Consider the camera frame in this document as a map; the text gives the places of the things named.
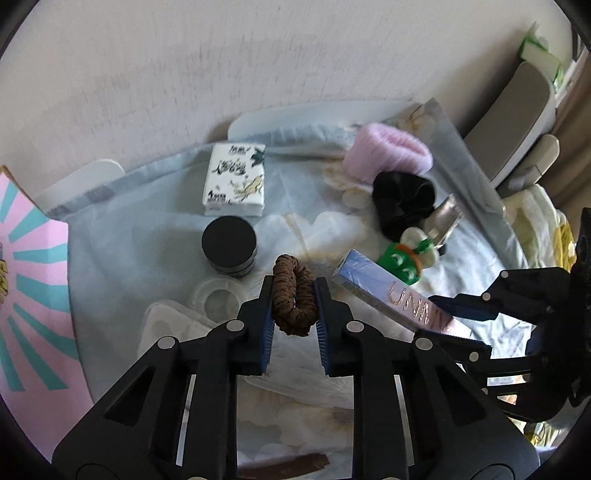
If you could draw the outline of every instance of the pink fuzzy hair scrunchie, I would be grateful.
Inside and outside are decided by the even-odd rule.
[[[349,175],[370,184],[383,171],[421,175],[432,166],[433,156],[423,142],[384,124],[364,125],[343,160]]]

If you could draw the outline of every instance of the floral pattern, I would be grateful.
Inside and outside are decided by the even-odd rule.
[[[343,192],[342,202],[347,207],[361,210],[371,206],[371,186],[349,177],[343,169],[342,159],[328,158],[322,167],[322,176],[327,185]]]
[[[238,384],[238,398],[238,420],[259,427],[277,426],[280,430],[281,445],[271,444],[272,451],[259,451],[257,455],[305,455],[353,445],[353,410],[305,405],[246,382]]]
[[[421,105],[406,118],[395,118],[387,123],[400,130],[413,134],[426,144],[431,141],[437,126],[436,120],[427,113],[425,105]]]

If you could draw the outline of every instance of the white tissue pack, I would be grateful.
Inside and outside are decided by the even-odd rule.
[[[261,216],[265,145],[216,143],[203,189],[205,215]]]

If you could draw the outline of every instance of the black hair scrunchie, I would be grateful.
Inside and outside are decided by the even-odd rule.
[[[382,233],[399,242],[407,228],[420,226],[435,211],[435,187],[411,173],[384,171],[374,180],[372,200]]]

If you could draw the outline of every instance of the black round container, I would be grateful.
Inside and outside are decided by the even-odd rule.
[[[241,277],[254,267],[256,234],[240,217],[215,219],[203,232],[201,246],[211,266],[224,275]]]

